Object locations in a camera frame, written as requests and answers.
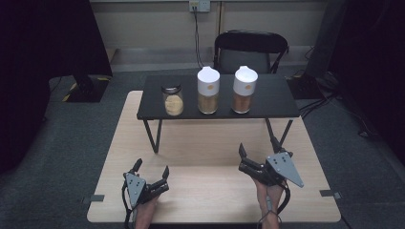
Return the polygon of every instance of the wrist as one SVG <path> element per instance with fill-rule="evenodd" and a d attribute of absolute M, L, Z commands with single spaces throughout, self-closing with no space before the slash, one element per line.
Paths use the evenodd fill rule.
<path fill-rule="evenodd" d="M 263 220 L 263 229 L 279 229 L 278 217 L 275 213 L 270 212 Z"/>

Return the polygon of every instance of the glass jar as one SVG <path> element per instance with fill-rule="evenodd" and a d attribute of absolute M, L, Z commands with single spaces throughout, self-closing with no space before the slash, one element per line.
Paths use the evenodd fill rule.
<path fill-rule="evenodd" d="M 197 77 L 199 110 L 206 115 L 213 114 L 218 109 L 220 73 L 206 66 L 198 72 Z"/>
<path fill-rule="evenodd" d="M 161 86 L 161 92 L 163 93 L 163 104 L 167 114 L 172 116 L 180 115 L 184 106 L 181 85 Z"/>
<path fill-rule="evenodd" d="M 258 74 L 247 66 L 241 66 L 235 72 L 232 101 L 232 110 L 234 112 L 244 114 L 250 110 L 251 98 L 256 87 L 257 78 Z"/>

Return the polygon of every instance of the human arm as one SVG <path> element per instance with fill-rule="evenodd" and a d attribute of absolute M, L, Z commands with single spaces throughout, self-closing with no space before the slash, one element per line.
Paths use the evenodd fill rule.
<path fill-rule="evenodd" d="M 260 209 L 262 210 L 263 229 L 279 229 L 279 221 L 277 215 L 277 208 L 280 203 L 281 195 L 283 194 L 283 188 L 279 185 L 267 186 L 253 178 L 257 190 L 257 200 L 259 202 Z M 271 211 L 267 209 L 267 199 L 271 202 Z"/>
<path fill-rule="evenodd" d="M 148 229 L 155 214 L 158 205 L 159 196 L 152 198 L 150 201 L 138 205 L 135 229 Z"/>

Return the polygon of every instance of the jar lid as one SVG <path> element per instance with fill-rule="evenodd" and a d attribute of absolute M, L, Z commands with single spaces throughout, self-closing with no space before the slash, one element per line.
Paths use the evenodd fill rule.
<path fill-rule="evenodd" d="M 181 91 L 181 85 L 163 85 L 161 86 L 161 91 L 165 94 L 177 94 Z"/>

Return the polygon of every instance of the table leg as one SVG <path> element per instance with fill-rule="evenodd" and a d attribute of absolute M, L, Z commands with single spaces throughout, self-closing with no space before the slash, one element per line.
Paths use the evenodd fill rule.
<path fill-rule="evenodd" d="M 153 148 L 153 151 L 157 154 L 159 151 L 159 143 L 160 143 L 160 130 L 161 130 L 161 123 L 162 123 L 162 119 L 159 119 L 159 125 L 158 125 L 158 134 L 156 136 L 156 143 L 152 137 L 152 132 L 151 129 L 149 127 L 149 123 L 148 120 L 143 119 L 143 124 L 145 125 L 146 128 L 146 132 L 148 133 L 149 136 L 149 140 L 151 141 L 151 145 Z"/>
<path fill-rule="evenodd" d="M 266 118 L 268 134 L 270 135 L 270 141 L 271 141 L 271 145 L 273 146 L 274 153 L 279 153 L 283 150 L 283 143 L 284 143 L 284 140 L 286 139 L 286 136 L 288 134 L 289 128 L 291 127 L 291 124 L 292 124 L 292 119 L 290 119 L 288 121 L 287 127 L 284 129 L 281 140 L 279 141 L 277 139 L 277 137 L 274 136 L 273 129 L 271 128 L 270 120 L 268 118 Z"/>

